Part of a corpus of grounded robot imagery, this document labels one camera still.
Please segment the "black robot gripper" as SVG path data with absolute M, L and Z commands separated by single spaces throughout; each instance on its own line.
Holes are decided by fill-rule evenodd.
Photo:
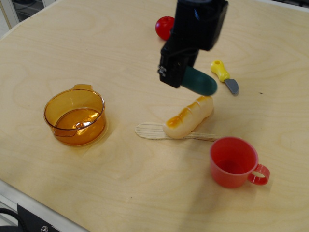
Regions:
M 194 65 L 199 50 L 209 51 L 218 41 L 227 9 L 225 0 L 177 1 L 171 36 L 161 49 L 161 82 L 180 87 L 186 66 Z

